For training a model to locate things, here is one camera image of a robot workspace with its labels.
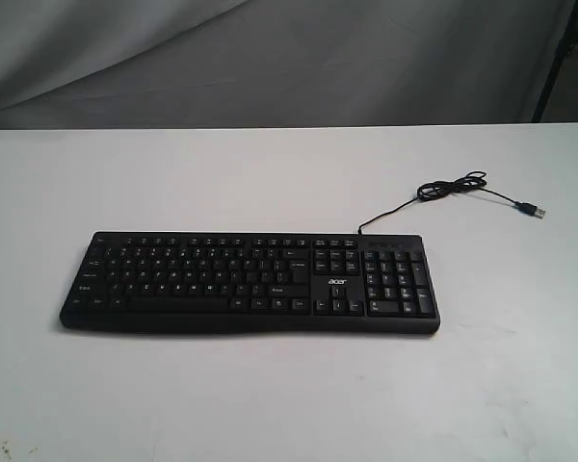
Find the black acer keyboard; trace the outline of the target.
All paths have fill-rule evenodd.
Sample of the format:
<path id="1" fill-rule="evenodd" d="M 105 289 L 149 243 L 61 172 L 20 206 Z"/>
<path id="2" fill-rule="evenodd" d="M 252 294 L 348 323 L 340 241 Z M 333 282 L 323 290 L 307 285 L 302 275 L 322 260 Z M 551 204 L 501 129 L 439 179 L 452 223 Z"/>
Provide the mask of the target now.
<path id="1" fill-rule="evenodd" d="M 59 318 L 129 334 L 440 326 L 423 242 L 411 235 L 97 232 Z"/>

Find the grey backdrop cloth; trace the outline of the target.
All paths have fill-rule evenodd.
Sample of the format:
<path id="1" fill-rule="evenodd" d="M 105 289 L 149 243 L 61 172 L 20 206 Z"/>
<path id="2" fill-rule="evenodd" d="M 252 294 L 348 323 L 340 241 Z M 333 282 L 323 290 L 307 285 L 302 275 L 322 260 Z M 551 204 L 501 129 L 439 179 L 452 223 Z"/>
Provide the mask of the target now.
<path id="1" fill-rule="evenodd" d="M 570 1 L 0 1 L 0 129 L 524 123 Z"/>

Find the black stand pole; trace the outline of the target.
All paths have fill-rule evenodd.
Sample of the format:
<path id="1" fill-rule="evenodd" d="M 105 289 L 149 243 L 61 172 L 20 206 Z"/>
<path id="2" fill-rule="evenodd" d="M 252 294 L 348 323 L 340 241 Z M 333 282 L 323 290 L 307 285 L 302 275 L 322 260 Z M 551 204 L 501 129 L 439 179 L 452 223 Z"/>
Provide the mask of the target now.
<path id="1" fill-rule="evenodd" d="M 578 122 L 578 1 L 574 3 L 532 121 Z"/>

